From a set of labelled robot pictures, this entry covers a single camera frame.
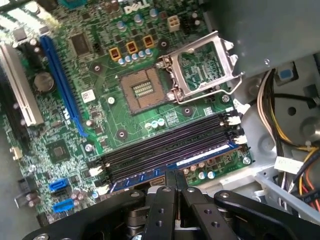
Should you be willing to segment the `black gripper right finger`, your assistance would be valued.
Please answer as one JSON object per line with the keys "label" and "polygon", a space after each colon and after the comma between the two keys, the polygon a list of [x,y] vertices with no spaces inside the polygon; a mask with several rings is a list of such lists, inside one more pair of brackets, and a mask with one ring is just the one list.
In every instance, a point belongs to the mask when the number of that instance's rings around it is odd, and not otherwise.
{"label": "black gripper right finger", "polygon": [[209,199],[175,172],[183,223],[196,224],[207,240],[318,240],[320,227],[310,221],[230,190]]}

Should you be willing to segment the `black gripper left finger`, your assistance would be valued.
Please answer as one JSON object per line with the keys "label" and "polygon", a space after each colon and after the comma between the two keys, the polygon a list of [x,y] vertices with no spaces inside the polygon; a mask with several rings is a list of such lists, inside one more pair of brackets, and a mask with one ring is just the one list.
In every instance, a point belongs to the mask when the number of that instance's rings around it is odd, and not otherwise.
{"label": "black gripper left finger", "polygon": [[178,171],[165,173],[155,193],[127,190],[35,230],[26,240],[171,240],[178,203]]}

